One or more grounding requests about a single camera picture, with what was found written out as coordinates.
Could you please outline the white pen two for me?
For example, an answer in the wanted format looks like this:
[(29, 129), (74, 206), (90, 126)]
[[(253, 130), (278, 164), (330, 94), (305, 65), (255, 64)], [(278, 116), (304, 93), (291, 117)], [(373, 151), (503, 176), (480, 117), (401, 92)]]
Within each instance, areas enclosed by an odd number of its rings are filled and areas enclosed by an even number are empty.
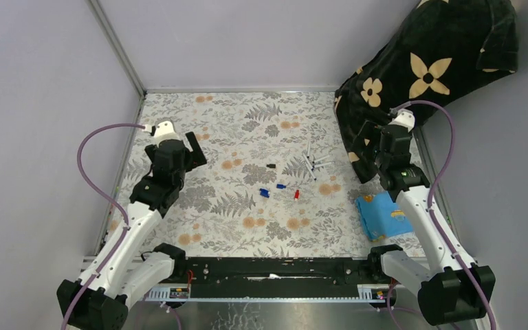
[(317, 180), (317, 177), (314, 175), (314, 167), (313, 165), (309, 162), (309, 158), (305, 155), (302, 155), (302, 158), (303, 160), (305, 161), (305, 166), (306, 166), (306, 169), (308, 170), (309, 174), (311, 175), (311, 178), (316, 181)]

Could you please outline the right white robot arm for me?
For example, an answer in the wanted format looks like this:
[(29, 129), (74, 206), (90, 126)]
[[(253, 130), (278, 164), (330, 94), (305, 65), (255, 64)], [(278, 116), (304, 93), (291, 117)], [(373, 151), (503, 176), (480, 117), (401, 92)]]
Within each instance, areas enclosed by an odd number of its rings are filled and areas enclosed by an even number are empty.
[(371, 249), (366, 272), (376, 283), (389, 278), (417, 298), (425, 320), (432, 326), (487, 317), (497, 329), (490, 298), (496, 277), (480, 266), (454, 236), (434, 199), (430, 182), (420, 167), (410, 162), (412, 129), (400, 123), (380, 126), (365, 122), (356, 143), (367, 147), (380, 182), (406, 215), (428, 261), (424, 267), (398, 245)]

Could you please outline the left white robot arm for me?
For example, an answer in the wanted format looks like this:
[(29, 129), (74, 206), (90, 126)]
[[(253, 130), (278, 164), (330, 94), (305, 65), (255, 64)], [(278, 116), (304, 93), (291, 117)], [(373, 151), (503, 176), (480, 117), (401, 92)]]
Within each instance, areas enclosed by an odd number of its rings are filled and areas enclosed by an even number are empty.
[(78, 277), (64, 280), (56, 295), (63, 314), (61, 329), (121, 329), (132, 306), (161, 280), (176, 283), (186, 273), (184, 253), (158, 247), (129, 269), (146, 237), (179, 199), (186, 173), (206, 164), (193, 132), (185, 145), (175, 133), (147, 146), (152, 162), (150, 175), (133, 188), (130, 202), (121, 209), (123, 222), (91, 265)]

